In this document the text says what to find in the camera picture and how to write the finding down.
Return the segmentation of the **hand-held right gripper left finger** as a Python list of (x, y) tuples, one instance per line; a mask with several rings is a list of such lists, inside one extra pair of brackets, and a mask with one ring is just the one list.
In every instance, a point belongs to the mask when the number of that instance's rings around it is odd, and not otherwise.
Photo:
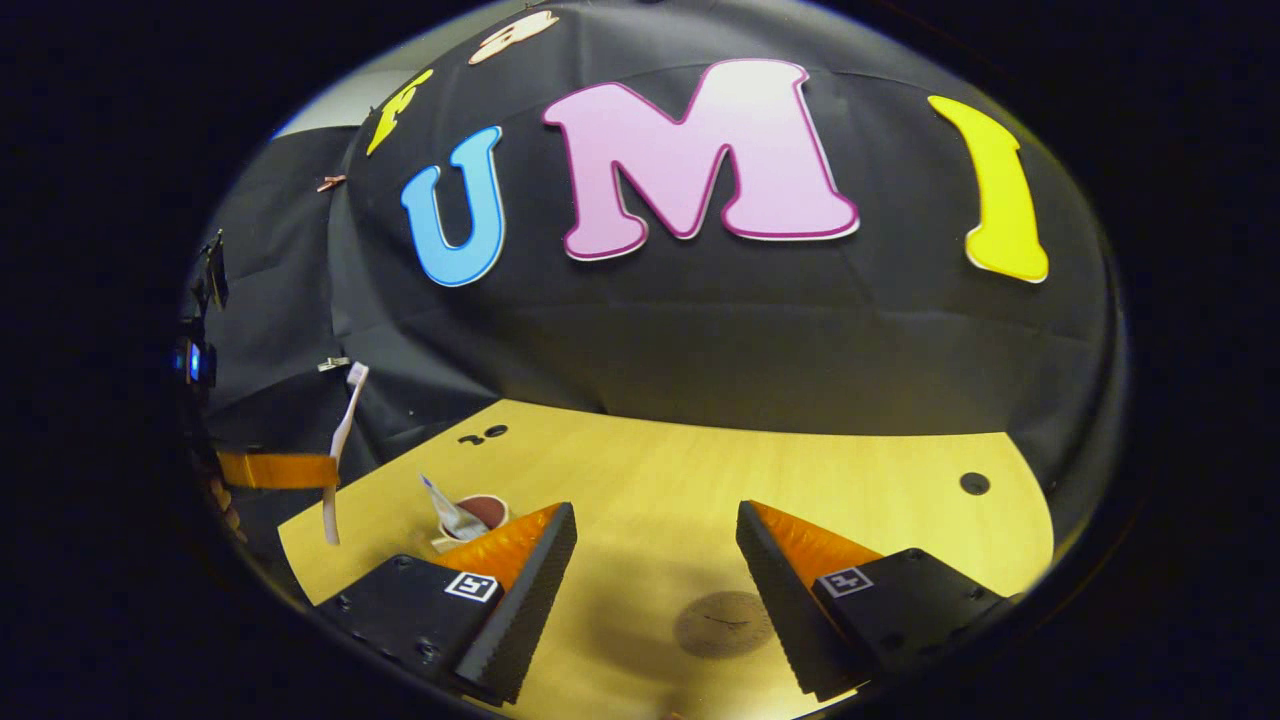
[(512, 705), (576, 542), (573, 505), (553, 503), (430, 560), (392, 556), (316, 610), (419, 684)]

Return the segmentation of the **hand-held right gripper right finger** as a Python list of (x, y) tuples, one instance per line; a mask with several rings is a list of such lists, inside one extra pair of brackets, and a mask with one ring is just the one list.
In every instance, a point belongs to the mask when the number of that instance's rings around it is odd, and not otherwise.
[(918, 547), (883, 555), (769, 505), (739, 505), (736, 542), (800, 689), (878, 689), (1002, 619), (1000, 594)]

